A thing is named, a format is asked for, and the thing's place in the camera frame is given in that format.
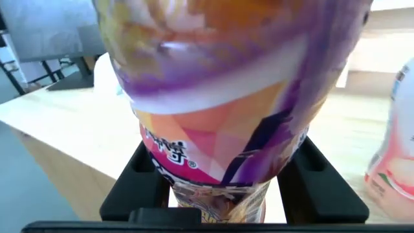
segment chair leg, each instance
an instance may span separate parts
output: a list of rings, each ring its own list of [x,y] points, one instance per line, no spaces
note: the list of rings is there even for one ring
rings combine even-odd
[[[65,78],[65,75],[63,75],[62,71],[57,71],[56,74],[58,75],[59,80],[62,80]]]
[[[47,75],[49,75],[50,79],[52,80],[52,82],[56,83],[57,80],[54,77],[52,71],[50,70],[50,67],[47,65],[46,61],[41,61],[41,65],[43,66],[43,68],[45,69]]]
[[[0,61],[0,68],[3,70],[3,72],[6,74],[7,78],[10,80],[10,82],[12,83],[12,85],[14,86],[14,88],[16,88],[16,91],[18,91],[18,93],[20,95],[24,95],[26,94],[25,90],[23,90],[23,88],[20,86],[19,82],[16,80],[16,78],[14,77],[14,75],[12,73],[10,73],[5,66],[3,65],[3,63],[1,63]]]

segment gray floor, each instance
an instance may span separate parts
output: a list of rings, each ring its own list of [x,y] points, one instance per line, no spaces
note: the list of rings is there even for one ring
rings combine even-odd
[[[0,71],[0,103],[17,95]],[[77,219],[67,200],[50,183],[22,143],[8,126],[0,123],[0,233],[19,232],[27,223],[37,220]]]

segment white bottle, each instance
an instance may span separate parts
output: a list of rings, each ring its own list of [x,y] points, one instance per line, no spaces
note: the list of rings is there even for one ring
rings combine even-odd
[[[391,217],[414,222],[414,58],[397,74],[383,145],[372,158],[368,194]]]

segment table surface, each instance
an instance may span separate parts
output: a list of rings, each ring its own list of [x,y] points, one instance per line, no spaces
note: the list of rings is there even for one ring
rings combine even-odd
[[[386,97],[332,92],[309,131],[370,208],[368,223],[394,222],[364,192],[364,172],[382,143],[389,103]],[[142,140],[127,99],[93,89],[41,89],[0,105],[0,120],[114,179]],[[267,222],[285,222],[276,179],[268,195]]]

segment plastic bottle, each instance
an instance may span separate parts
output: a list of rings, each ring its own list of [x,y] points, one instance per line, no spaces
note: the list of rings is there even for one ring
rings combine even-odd
[[[263,220],[372,0],[95,0],[158,171],[209,223]]]
[[[414,59],[397,74],[385,140],[365,175],[368,194],[392,218],[414,222]]]

